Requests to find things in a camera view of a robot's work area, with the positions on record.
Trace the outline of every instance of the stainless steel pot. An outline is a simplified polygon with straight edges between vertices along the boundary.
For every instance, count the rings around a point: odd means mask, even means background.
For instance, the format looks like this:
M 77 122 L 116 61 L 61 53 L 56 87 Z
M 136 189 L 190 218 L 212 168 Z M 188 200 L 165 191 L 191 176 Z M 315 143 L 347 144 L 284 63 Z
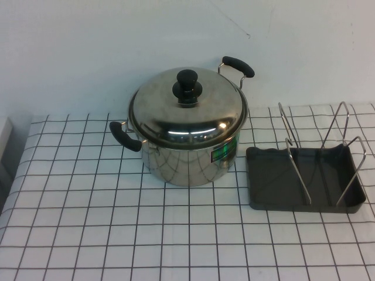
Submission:
M 243 72 L 240 87 L 220 74 L 223 65 Z M 129 104 L 128 123 L 111 122 L 116 140 L 142 150 L 156 177 L 178 186 L 199 186 L 224 175 L 236 158 L 238 137 L 248 113 L 241 91 L 253 77 L 241 60 L 223 57 L 217 73 L 203 68 L 174 68 L 142 85 Z M 122 130 L 135 132 L 131 139 Z

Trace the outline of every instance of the white tablecloth with black grid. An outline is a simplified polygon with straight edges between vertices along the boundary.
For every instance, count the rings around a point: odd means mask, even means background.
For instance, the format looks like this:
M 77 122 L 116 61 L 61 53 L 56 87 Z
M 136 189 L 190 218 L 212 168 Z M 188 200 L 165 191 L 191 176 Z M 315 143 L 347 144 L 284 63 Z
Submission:
M 336 108 L 285 107 L 301 147 L 320 147 Z M 245 151 L 285 148 L 278 108 L 250 109 L 236 164 L 191 188 L 118 145 L 108 124 L 124 115 L 36 117 L 0 217 L 0 280 L 375 280 L 375 108 L 349 110 L 346 139 L 367 150 L 367 201 L 349 215 L 249 207 Z M 341 143 L 340 114 L 326 147 Z

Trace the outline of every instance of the pot handle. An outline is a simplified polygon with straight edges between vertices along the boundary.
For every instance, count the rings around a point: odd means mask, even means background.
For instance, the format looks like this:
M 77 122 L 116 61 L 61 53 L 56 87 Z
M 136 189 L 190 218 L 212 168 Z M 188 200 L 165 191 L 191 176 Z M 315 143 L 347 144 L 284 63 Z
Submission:
M 142 149 L 142 142 L 140 140 L 130 138 L 130 136 L 122 130 L 122 124 L 120 122 L 111 122 L 110 130 L 113 137 L 127 149 L 135 152 Z
M 255 76 L 254 70 L 245 62 L 239 59 L 235 59 L 234 57 L 223 57 L 221 60 L 221 64 L 219 65 L 217 72 L 220 74 L 221 66 L 231 66 L 232 68 L 242 72 L 244 76 L 241 78 L 240 81 L 240 89 L 242 89 L 242 82 L 245 78 L 253 78 Z

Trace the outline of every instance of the black knob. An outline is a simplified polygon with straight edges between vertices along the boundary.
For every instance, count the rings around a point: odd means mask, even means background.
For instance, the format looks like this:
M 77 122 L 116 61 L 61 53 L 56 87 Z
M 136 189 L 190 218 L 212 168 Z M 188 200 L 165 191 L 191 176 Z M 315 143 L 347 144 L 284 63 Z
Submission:
M 178 72 L 177 81 L 183 91 L 189 92 L 194 89 L 195 83 L 198 80 L 198 74 L 194 70 L 184 69 Z
M 198 74 L 194 70 L 184 69 L 177 73 L 177 82 L 172 91 L 180 104 L 195 104 L 202 93 L 202 85 L 197 82 Z

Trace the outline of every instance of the white wall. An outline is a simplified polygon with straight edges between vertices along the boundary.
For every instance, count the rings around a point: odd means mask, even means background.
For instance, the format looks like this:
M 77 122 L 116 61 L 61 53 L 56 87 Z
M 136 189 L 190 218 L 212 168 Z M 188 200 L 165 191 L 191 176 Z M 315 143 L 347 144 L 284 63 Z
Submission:
M 249 63 L 251 106 L 374 100 L 373 0 L 0 2 L 0 115 L 126 109 L 152 75 Z M 236 71 L 225 71 L 234 81 Z

